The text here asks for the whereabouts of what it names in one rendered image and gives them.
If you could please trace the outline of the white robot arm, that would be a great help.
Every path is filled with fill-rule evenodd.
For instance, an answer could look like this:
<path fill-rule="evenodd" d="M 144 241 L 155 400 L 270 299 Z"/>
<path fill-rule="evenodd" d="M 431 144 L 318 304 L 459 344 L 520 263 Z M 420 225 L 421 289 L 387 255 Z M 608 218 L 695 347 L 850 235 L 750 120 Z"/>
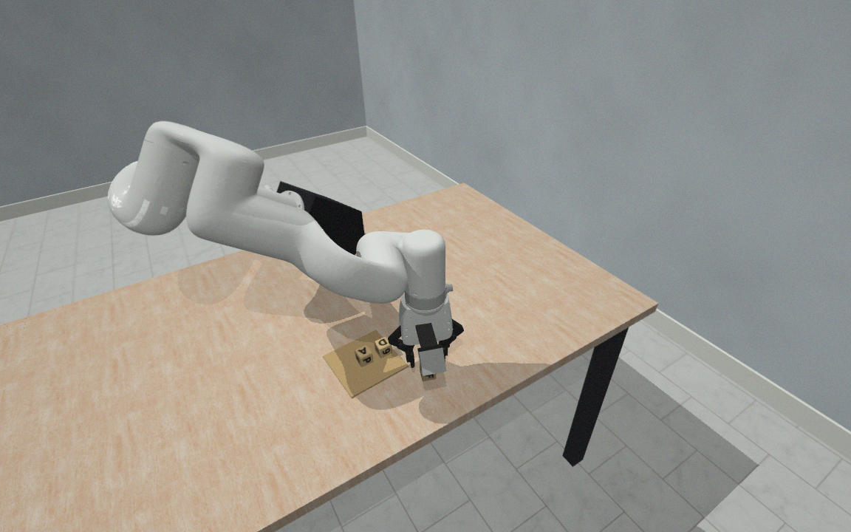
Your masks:
<path fill-rule="evenodd" d="M 352 255 L 327 236 L 296 192 L 260 188 L 264 161 L 239 143 L 160 121 L 146 131 L 138 161 L 116 174 L 107 199 L 131 231 L 163 235 L 186 217 L 198 238 L 289 262 L 330 292 L 369 303 L 405 293 L 408 306 L 434 310 L 453 292 L 440 233 L 365 233 Z"/>

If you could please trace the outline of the tan letter block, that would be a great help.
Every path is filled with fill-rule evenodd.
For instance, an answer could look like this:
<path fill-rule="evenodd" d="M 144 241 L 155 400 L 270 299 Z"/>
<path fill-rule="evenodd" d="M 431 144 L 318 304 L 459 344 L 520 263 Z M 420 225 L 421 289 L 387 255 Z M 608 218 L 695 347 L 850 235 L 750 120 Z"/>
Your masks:
<path fill-rule="evenodd" d="M 361 367 L 367 366 L 367 364 L 374 361 L 374 356 L 372 356 L 372 352 L 369 350 L 368 346 L 357 348 L 355 350 L 355 357 Z"/>
<path fill-rule="evenodd" d="M 380 359 L 392 353 L 392 346 L 389 344 L 387 337 L 382 337 L 374 341 L 374 344 L 375 351 L 380 356 Z"/>
<path fill-rule="evenodd" d="M 420 372 L 421 372 L 421 364 L 420 364 Z M 429 376 L 423 376 L 422 372 L 421 372 L 421 378 L 422 378 L 422 381 L 434 380 L 436 378 L 436 374 L 429 375 Z"/>

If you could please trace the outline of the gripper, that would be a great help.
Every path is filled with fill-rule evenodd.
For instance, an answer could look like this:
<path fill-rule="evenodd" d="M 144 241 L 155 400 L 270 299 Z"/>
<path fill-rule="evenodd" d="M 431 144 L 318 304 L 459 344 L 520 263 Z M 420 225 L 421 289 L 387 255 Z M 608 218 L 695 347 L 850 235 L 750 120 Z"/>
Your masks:
<path fill-rule="evenodd" d="M 420 344 L 415 324 L 428 323 L 432 324 L 436 340 L 442 346 L 446 357 L 447 348 L 464 331 L 462 324 L 451 317 L 451 305 L 447 294 L 445 302 L 434 310 L 416 310 L 408 306 L 404 294 L 400 299 L 399 327 L 388 337 L 388 341 L 389 344 L 406 353 L 406 363 L 410 361 L 411 368 L 414 368 L 413 348 Z M 399 339 L 401 336 L 402 340 Z"/>

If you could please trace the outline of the tan square mat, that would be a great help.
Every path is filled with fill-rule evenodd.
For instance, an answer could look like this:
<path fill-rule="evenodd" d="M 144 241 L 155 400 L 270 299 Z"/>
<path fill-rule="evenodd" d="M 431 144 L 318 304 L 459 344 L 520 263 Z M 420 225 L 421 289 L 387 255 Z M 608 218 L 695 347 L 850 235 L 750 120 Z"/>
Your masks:
<path fill-rule="evenodd" d="M 357 340 L 350 341 L 346 346 L 335 348 L 332 352 L 322 355 L 351 398 L 409 367 L 393 348 L 391 354 L 380 359 L 374 344 L 374 341 L 380 338 L 382 338 L 380 333 L 374 330 Z M 363 346 L 368 346 L 371 350 L 374 361 L 361 367 L 355 357 L 355 350 Z"/>

